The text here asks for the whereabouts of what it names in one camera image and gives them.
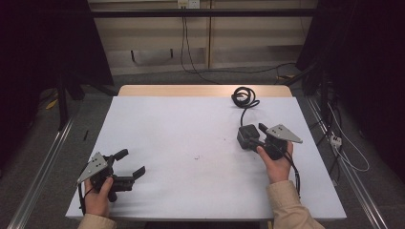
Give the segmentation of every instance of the gray floor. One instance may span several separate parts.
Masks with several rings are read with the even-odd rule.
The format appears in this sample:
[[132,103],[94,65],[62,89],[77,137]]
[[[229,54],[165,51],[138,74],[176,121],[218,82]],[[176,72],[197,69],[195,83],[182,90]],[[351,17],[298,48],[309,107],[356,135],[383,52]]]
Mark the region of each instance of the gray floor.
[[[268,67],[239,68],[237,70],[257,71],[266,68]],[[293,68],[281,68],[279,71],[279,74],[296,73],[297,71]],[[204,73],[202,76],[222,84],[273,84],[276,81],[275,71],[255,74]],[[115,76],[115,81],[116,86],[113,89],[116,90],[124,84],[208,84],[197,75],[185,72],[121,75]],[[100,94],[87,86],[84,86],[84,89],[87,94],[83,101],[69,100],[70,110],[79,108],[77,117],[32,210],[26,228],[76,228],[78,225],[76,220],[67,219],[64,216],[75,192],[75,180],[93,150],[111,103],[111,97]],[[293,85],[291,91],[297,97],[307,123],[309,125],[315,123],[316,119],[309,108],[308,99],[302,95],[300,84]],[[0,228],[6,228],[9,225],[55,138],[58,127],[58,110],[57,107],[46,110],[45,105],[39,107],[30,132],[3,170],[3,177],[0,180]],[[344,104],[340,104],[339,107],[343,114],[345,134],[361,149],[371,164],[369,172],[358,173],[358,175],[375,200],[388,228],[403,227],[405,225],[405,218],[403,218],[405,216],[405,185],[381,161],[371,142],[360,136],[358,126],[345,112]],[[318,127],[311,132],[315,142],[323,134]],[[345,144],[345,149],[353,164],[364,167],[363,159],[349,144]],[[324,140],[320,144],[319,152],[325,165],[329,168],[333,155],[327,141]],[[331,178],[337,178],[337,169],[333,171]],[[328,228],[373,228],[365,214],[364,206],[360,204],[343,173],[338,180],[336,192],[348,217],[342,220],[322,222],[322,224]],[[119,228],[143,228],[143,226],[143,222],[120,222],[118,224]]]

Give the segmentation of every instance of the table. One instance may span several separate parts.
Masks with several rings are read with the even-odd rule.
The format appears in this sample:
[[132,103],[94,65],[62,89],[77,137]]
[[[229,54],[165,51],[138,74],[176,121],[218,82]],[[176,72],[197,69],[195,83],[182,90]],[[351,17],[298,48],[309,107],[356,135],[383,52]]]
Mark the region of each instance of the table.
[[[141,166],[146,174],[132,192],[117,193],[111,217],[125,220],[267,220],[266,167],[236,139],[242,109],[230,95],[237,85],[124,86],[115,97],[93,154],[130,155],[114,165],[119,176]],[[247,86],[259,106],[246,123],[285,124],[300,136],[294,159],[301,176],[301,200],[316,219],[346,214],[319,156],[296,99],[285,86]],[[291,171],[290,179],[294,180]],[[66,215],[80,219],[75,194]]]

